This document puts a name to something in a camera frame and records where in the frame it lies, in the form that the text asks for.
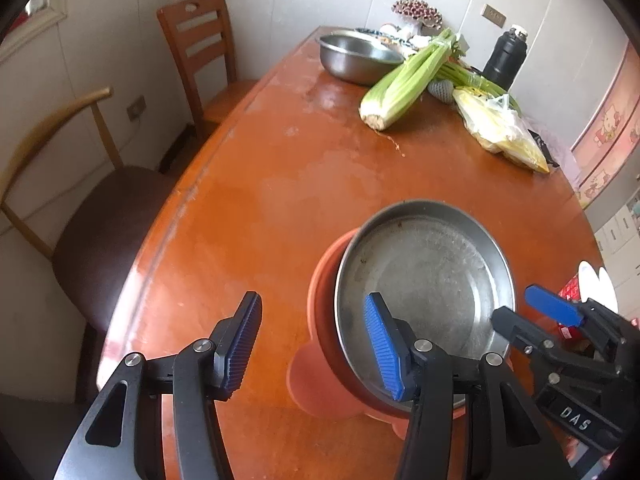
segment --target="green vegetable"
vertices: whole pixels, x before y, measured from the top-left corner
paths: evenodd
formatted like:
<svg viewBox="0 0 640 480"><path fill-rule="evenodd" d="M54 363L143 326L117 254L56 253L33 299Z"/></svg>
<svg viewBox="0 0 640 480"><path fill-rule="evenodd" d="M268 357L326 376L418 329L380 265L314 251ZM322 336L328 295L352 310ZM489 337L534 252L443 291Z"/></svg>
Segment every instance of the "green vegetable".
<svg viewBox="0 0 640 480"><path fill-rule="evenodd" d="M483 92L491 94L492 97L500 97L507 93L496 83L489 81L487 78L474 74L463 66L450 61L444 62L436 74L437 79L449 79L455 86L471 86L478 88ZM516 99L509 95L509 105L517 111L518 115L522 115L522 111L516 102Z"/></svg>
<svg viewBox="0 0 640 480"><path fill-rule="evenodd" d="M445 28L424 49L378 81L360 103L360 118L366 125L380 132L397 121L427 88L455 41L455 34Z"/></svg>

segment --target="chair seat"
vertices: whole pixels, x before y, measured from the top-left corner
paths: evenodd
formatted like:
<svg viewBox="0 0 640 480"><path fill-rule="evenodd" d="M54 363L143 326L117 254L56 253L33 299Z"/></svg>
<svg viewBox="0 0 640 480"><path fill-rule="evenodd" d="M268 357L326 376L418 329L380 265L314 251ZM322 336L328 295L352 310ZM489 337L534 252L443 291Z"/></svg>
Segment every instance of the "chair seat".
<svg viewBox="0 0 640 480"><path fill-rule="evenodd" d="M174 181L135 166L106 176L67 223L52 258L72 303L106 332L129 269Z"/></svg>
<svg viewBox="0 0 640 480"><path fill-rule="evenodd" d="M229 83L204 106L204 120L220 124L257 82L255 79L248 79Z"/></svg>

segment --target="wooden chair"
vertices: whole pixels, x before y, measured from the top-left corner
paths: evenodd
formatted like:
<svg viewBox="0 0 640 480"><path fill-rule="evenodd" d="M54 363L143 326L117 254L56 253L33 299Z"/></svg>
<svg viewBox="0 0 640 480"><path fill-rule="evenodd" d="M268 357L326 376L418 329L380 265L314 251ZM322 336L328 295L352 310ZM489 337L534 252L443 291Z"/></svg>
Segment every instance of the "wooden chair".
<svg viewBox="0 0 640 480"><path fill-rule="evenodd" d="M215 19L191 28L184 29L180 26L210 12L216 13ZM234 38L225 0L183 0L159 9L158 20L178 67L196 132L204 140L217 124L225 120L257 81L238 81ZM217 34L221 38L219 41L188 56L187 50L190 47ZM222 55L225 56L227 86L203 105L195 74Z"/></svg>
<svg viewBox="0 0 640 480"><path fill-rule="evenodd" d="M44 257L72 303L99 332L106 332L120 290L138 249L174 186L146 168L125 166L97 103L111 97L104 88L79 98L40 121L22 140L0 173L0 210ZM5 202L20 172L53 135L85 108L91 108L100 139L115 171L102 179L49 247Z"/></svg>

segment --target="window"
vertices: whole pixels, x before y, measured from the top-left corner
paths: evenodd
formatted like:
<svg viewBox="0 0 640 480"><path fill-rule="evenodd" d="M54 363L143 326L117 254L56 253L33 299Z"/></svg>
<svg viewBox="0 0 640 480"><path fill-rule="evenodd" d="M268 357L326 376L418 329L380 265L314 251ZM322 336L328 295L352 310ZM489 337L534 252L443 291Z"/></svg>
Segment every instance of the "window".
<svg viewBox="0 0 640 480"><path fill-rule="evenodd" d="M0 62L64 18L66 0L29 0L0 44Z"/></svg>

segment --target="window frame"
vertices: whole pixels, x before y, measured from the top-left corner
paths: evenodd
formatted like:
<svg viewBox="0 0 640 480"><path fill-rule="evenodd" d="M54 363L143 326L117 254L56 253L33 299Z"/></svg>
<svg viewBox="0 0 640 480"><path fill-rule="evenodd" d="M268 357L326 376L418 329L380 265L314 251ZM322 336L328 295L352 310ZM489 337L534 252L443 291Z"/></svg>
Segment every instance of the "window frame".
<svg viewBox="0 0 640 480"><path fill-rule="evenodd" d="M9 32L0 43L0 63L49 27L66 18L66 0L49 0L49 4Z"/></svg>

